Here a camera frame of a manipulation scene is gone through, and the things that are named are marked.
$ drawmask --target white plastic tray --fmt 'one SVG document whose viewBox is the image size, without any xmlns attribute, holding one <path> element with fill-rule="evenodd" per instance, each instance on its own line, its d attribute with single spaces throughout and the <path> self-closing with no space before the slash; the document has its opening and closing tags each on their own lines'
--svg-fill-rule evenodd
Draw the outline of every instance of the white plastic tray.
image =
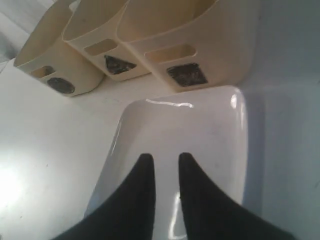
<svg viewBox="0 0 320 240">
<path fill-rule="evenodd" d="M 139 100 L 124 111 L 86 214 L 121 184 L 142 153 L 154 158 L 156 212 L 153 239 L 183 239 L 178 157 L 193 154 L 208 176 L 239 204 L 248 157 L 246 104 L 232 86 Z"/>
</svg>

